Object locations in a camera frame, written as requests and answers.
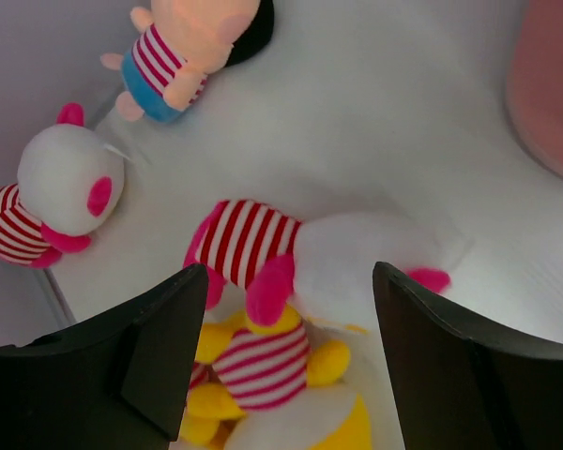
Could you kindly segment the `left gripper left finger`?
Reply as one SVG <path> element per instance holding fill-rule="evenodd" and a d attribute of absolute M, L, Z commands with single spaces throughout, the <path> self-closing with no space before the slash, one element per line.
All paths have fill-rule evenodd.
<path fill-rule="evenodd" d="M 179 434 L 205 313 L 193 265 L 129 301 L 0 347 L 0 449 L 165 449 Z"/>

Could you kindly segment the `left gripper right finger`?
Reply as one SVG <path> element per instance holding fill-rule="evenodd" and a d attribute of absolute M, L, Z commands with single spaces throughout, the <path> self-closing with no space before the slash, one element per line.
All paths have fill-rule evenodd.
<path fill-rule="evenodd" d="M 563 344 L 437 295 L 392 265 L 373 294 L 408 449 L 563 449 Z"/>

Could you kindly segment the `small boy plush doll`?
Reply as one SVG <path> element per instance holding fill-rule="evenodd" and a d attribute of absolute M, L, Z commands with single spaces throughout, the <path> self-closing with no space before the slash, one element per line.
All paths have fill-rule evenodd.
<path fill-rule="evenodd" d="M 138 31 L 131 47 L 100 57 L 123 80 L 115 107 L 130 122 L 167 124 L 196 102 L 209 76 L 265 48 L 275 9 L 261 0 L 160 0 L 134 7 L 130 19 Z"/>

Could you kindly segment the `pink three-tier shelf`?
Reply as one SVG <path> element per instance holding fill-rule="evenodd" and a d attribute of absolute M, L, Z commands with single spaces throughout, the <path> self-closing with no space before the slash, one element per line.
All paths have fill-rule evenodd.
<path fill-rule="evenodd" d="M 506 103 L 524 148 L 563 177 L 563 0 L 528 3 L 506 79 Z"/>

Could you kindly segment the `yellow plush left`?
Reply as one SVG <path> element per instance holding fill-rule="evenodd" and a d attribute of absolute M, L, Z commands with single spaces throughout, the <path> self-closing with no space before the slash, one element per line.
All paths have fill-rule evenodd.
<path fill-rule="evenodd" d="M 203 383 L 208 383 L 209 379 L 210 379 L 210 367 L 202 363 L 194 362 L 191 369 L 190 383 L 188 390 L 191 391 Z"/>

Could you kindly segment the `yellow plush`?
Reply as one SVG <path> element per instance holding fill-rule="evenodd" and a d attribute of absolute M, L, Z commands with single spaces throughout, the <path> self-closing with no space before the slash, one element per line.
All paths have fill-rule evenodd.
<path fill-rule="evenodd" d="M 191 391 L 203 383 L 208 383 L 209 379 L 210 379 L 210 367 L 202 363 L 194 362 L 191 369 L 190 383 L 188 390 Z"/>
<path fill-rule="evenodd" d="M 239 311 L 203 324 L 194 362 L 209 382 L 189 391 L 180 440 L 206 449 L 371 449 L 363 397 L 342 378 L 349 347 L 312 347 L 300 315 L 285 307 L 273 326 Z"/>

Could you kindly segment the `yellow plush right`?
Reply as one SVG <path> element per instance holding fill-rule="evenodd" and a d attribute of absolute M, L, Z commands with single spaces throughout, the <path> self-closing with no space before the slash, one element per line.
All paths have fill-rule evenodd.
<path fill-rule="evenodd" d="M 189 391 L 180 440 L 206 449 L 371 449 L 363 397 L 342 378 L 349 347 L 312 347 L 300 315 L 285 307 L 273 326 L 239 311 L 203 324 L 194 362 L 209 382 Z"/>

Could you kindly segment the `white pink plush glasses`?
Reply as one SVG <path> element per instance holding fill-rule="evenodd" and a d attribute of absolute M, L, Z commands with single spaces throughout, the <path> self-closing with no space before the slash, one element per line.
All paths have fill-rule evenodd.
<path fill-rule="evenodd" d="M 291 306 L 319 327 L 366 333 L 377 327 L 377 263 L 389 263 L 442 293 L 467 249 L 455 231 L 395 212 L 350 211 L 300 220 L 241 199 L 215 205 L 191 238 L 184 264 L 205 266 L 207 308 L 214 308 L 232 283 L 244 291 L 248 316 L 257 325 L 277 323 Z"/>

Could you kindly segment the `white pink plush far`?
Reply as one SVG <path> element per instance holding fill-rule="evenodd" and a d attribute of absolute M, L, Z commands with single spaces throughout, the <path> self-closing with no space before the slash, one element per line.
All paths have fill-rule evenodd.
<path fill-rule="evenodd" d="M 66 104 L 23 149 L 16 183 L 0 187 L 0 259 L 45 269 L 85 251 L 120 200 L 125 159 Z"/>

